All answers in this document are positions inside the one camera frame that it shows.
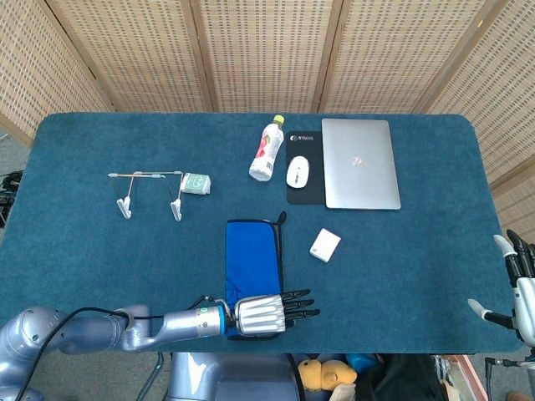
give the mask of black cable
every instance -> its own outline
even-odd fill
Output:
[[[169,357],[171,358],[171,361],[173,360],[173,353],[169,353]],[[167,394],[169,393],[169,388],[166,389],[166,392],[164,393],[164,396],[161,398],[161,401],[167,400]]]
[[[164,354],[158,353],[156,365],[152,369],[152,372],[150,372],[150,375],[145,381],[145,384],[143,384],[143,387],[141,388],[140,392],[137,394],[137,398],[135,399],[135,401],[143,401],[145,399],[146,395],[149,393],[150,388],[152,387],[152,384],[154,384],[156,378],[158,377],[158,374],[160,374],[161,368],[164,366],[164,361]]]
[[[485,380],[487,382],[488,401],[492,401],[492,367],[494,365],[503,366],[504,368],[520,368],[523,361],[512,361],[510,359],[485,358]]]
[[[164,315],[153,315],[153,316],[134,316],[135,320],[156,320],[163,319]]]
[[[56,326],[52,332],[45,338],[43,341],[43,345],[37,352],[37,355],[35,359],[33,360],[32,367],[30,368],[30,371],[28,373],[28,376],[26,377],[26,380],[24,381],[23,386],[18,391],[18,395],[15,398],[15,401],[21,401],[23,399],[24,392],[28,388],[28,385],[30,384],[30,380],[32,379],[33,374],[35,373],[35,368],[37,367],[39,363],[39,359],[43,356],[44,350],[48,346],[48,344],[52,341],[54,336],[63,328],[63,326],[73,317],[78,315],[81,312],[100,312],[100,313],[107,313],[109,315],[118,316],[118,317],[125,317],[126,319],[129,319],[128,313],[126,312],[117,312],[117,311],[109,311],[108,309],[102,309],[100,307],[81,307],[80,309],[76,309],[74,312],[70,313],[64,320],[62,320],[58,326]],[[151,318],[160,318],[158,316],[148,316],[148,317],[134,317],[134,319],[151,319]]]
[[[214,302],[215,300],[216,300],[216,298],[214,298],[214,297],[209,297],[207,295],[201,295],[200,297],[197,298],[197,300],[195,302],[193,302],[191,304],[190,307],[188,307],[188,309],[193,309],[194,307],[199,305],[202,301]]]
[[[288,361],[290,362],[290,367],[292,367],[292,370],[293,370],[293,376],[295,376],[295,383],[298,386],[299,401],[306,401],[307,398],[304,393],[303,381],[301,380],[301,374],[299,374],[298,365],[295,363],[295,359],[293,359],[293,355],[291,353],[287,353],[286,357],[288,358]]]

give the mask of small white box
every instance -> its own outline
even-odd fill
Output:
[[[331,258],[331,255],[333,255],[336,246],[338,246],[340,239],[339,236],[322,228],[316,241],[314,241],[314,244],[312,244],[312,247],[310,248],[310,255],[327,263]]]

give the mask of robot finger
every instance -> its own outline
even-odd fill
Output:
[[[312,316],[318,316],[319,315],[319,309],[311,309],[308,311],[294,311],[289,313],[284,313],[284,316],[286,319],[304,319],[306,317],[312,317]]]
[[[512,318],[510,316],[502,315],[501,313],[495,313],[491,310],[485,309],[475,299],[469,299],[468,305],[470,305],[472,311],[474,311],[481,319],[504,326],[505,328],[514,328],[512,325]]]
[[[534,277],[535,266],[530,259],[530,246],[513,230],[507,230],[507,236],[511,240],[514,250],[517,253],[518,264],[522,269],[523,276]]]
[[[309,307],[314,303],[313,299],[303,299],[302,301],[283,302],[285,311],[292,311],[300,307]]]
[[[532,263],[533,270],[535,270],[535,246],[527,245],[527,254],[529,255],[529,261]]]
[[[499,246],[500,251],[502,251],[511,287],[515,288],[517,286],[517,280],[524,277],[524,272],[520,267],[517,253],[512,248],[511,244],[502,236],[494,236],[494,241],[496,242],[496,245]]]
[[[283,292],[281,294],[281,299],[283,301],[287,301],[289,299],[295,299],[295,298],[300,298],[300,297],[304,297],[305,295],[308,295],[310,293],[310,290],[308,289],[305,289],[305,290],[297,290],[297,291],[290,291],[290,292]]]

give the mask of white clip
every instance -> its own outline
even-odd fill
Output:
[[[171,210],[173,211],[173,216],[176,221],[182,220],[181,214],[181,200],[176,198],[174,202],[171,202]]]
[[[121,213],[125,217],[125,219],[130,219],[132,217],[132,212],[129,210],[130,208],[130,197],[126,196],[124,200],[118,199],[117,200],[117,206],[119,207]]]

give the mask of woven panel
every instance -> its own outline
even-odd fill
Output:
[[[353,1],[322,108],[409,113],[483,3]]]
[[[129,111],[203,111],[179,0],[53,0],[81,53]]]
[[[29,143],[59,111],[110,110],[81,59],[39,1],[6,0],[0,11],[0,115]]]
[[[535,177],[498,196],[494,204],[503,231],[510,228],[535,243]]]
[[[511,0],[431,107],[476,127],[490,182],[535,155],[535,2]]]
[[[309,112],[331,1],[201,2],[221,111]]]

